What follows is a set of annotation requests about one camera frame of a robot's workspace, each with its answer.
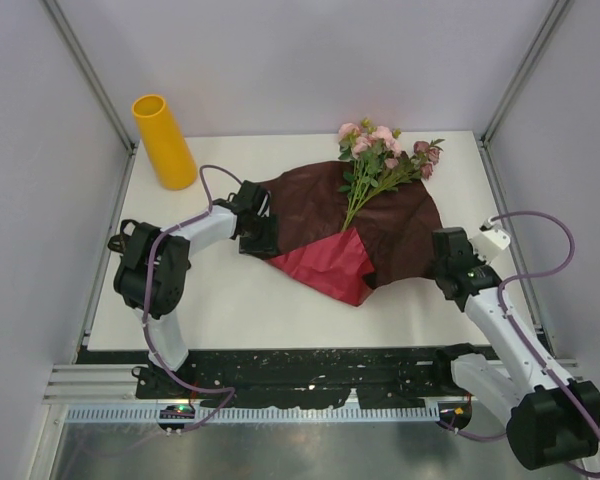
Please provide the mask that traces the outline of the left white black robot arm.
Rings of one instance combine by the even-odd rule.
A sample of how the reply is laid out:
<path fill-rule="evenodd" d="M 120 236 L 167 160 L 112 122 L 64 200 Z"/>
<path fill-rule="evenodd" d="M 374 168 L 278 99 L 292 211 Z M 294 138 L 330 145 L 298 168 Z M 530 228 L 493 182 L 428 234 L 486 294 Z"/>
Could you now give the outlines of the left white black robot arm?
<path fill-rule="evenodd" d="M 141 321 L 149 359 L 163 368 L 159 386 L 169 396 L 187 395 L 194 383 L 183 367 L 189 356 L 176 308 L 183 297 L 190 258 L 223 241 L 239 241 L 239 252 L 260 259 L 279 253 L 272 194 L 244 181 L 236 193 L 216 199 L 203 212 L 171 227 L 125 219 L 107 248 L 120 255 L 113 287 Z"/>

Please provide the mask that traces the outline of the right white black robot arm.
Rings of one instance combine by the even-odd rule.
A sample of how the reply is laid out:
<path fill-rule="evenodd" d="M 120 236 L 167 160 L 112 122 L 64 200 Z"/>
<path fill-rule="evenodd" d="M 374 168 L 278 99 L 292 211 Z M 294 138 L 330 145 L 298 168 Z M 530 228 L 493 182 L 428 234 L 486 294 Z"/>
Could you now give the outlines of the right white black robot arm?
<path fill-rule="evenodd" d="M 435 353 L 434 386 L 475 396 L 504 426 L 520 464 L 536 470 L 600 452 L 600 392 L 576 380 L 521 320 L 490 262 L 510 243 L 496 226 L 468 237 L 462 228 L 432 234 L 433 275 L 444 297 L 482 332 L 502 363 L 492 366 L 465 343 Z"/>

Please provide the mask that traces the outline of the red wrapping paper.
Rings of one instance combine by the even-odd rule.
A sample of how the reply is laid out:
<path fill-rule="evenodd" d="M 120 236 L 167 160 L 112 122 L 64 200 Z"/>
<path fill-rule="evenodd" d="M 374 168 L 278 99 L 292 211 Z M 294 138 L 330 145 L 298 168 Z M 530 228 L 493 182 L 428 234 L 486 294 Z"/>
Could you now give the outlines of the red wrapping paper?
<path fill-rule="evenodd" d="M 327 161 L 263 182 L 278 221 L 279 253 L 269 264 L 352 306 L 379 287 L 432 278 L 432 233 L 442 223 L 425 185 L 415 181 L 377 195 L 346 225 L 348 199 L 340 188 L 347 169 Z"/>

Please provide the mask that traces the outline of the black gold-lettered ribbon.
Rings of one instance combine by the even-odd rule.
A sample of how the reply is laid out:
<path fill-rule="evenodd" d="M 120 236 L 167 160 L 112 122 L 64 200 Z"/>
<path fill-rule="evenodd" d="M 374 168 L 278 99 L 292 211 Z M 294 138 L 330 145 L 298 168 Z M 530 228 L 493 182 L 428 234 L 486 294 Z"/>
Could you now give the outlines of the black gold-lettered ribbon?
<path fill-rule="evenodd" d="M 109 238 L 107 248 L 109 251 L 123 255 L 126 251 L 127 244 L 131 239 L 131 235 L 126 232 L 129 226 L 135 229 L 139 222 L 133 219 L 124 219 L 119 225 L 119 230 L 116 234 Z"/>

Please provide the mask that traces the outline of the pink artificial flower bunch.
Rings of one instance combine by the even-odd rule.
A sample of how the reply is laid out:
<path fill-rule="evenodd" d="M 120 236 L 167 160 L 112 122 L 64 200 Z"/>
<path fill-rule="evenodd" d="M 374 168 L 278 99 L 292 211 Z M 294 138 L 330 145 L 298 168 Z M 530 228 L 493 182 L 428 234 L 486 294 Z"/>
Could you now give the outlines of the pink artificial flower bunch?
<path fill-rule="evenodd" d="M 399 142 L 400 135 L 400 130 L 376 126 L 367 118 L 340 126 L 339 159 L 350 164 L 350 169 L 343 173 L 344 185 L 338 188 L 347 197 L 343 231 L 371 199 L 385 192 L 396 192 L 402 184 L 432 176 L 444 140 L 417 141 L 407 151 Z"/>

